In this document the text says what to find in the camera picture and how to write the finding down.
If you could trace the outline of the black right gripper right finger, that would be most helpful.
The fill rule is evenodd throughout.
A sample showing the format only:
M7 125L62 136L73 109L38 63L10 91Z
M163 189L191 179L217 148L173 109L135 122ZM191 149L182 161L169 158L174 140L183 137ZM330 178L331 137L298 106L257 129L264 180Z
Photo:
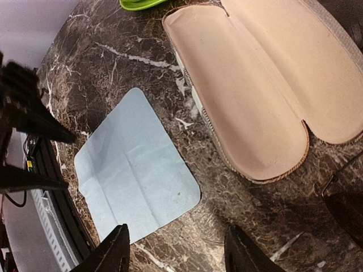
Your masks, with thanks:
M228 227L224 240L225 269L228 272L284 272L237 225Z

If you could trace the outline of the plaid brown glasses case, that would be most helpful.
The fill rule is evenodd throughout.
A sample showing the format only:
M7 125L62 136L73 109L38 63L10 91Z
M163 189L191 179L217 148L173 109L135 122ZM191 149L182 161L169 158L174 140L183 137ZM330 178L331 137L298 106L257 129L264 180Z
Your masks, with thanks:
M222 1L162 20L226 165L256 184L362 133L361 1Z

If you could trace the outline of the black round sunglasses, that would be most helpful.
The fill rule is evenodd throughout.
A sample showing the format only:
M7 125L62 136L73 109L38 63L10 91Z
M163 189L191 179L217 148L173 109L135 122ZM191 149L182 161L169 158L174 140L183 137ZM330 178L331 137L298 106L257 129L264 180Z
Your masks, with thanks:
M325 184L321 196L337 224L362 248L362 192L338 192L326 196L328 187L338 181L346 168L362 157L362 151L336 170Z

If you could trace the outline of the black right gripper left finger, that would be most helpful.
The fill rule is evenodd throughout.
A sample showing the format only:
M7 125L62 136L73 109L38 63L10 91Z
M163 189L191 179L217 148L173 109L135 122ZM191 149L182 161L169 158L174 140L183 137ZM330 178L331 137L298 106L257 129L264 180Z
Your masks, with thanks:
M127 224L118 225L71 272L127 272L130 264L130 237Z

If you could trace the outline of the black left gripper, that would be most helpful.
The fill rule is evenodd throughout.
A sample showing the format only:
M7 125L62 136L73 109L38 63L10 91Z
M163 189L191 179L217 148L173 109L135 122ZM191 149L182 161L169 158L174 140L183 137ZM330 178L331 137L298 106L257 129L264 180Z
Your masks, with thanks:
M65 190L49 177L6 163L12 130L57 142L74 143L76 136L46 109L33 70L14 61L1 63L1 193L32 189Z

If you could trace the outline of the blue cleaning cloth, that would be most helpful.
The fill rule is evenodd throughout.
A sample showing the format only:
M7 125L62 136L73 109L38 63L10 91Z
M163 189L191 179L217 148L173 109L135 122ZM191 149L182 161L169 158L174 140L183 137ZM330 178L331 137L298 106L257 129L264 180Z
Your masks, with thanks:
M145 94L129 90L74 158L79 192L104 240L134 243L199 204L201 190Z

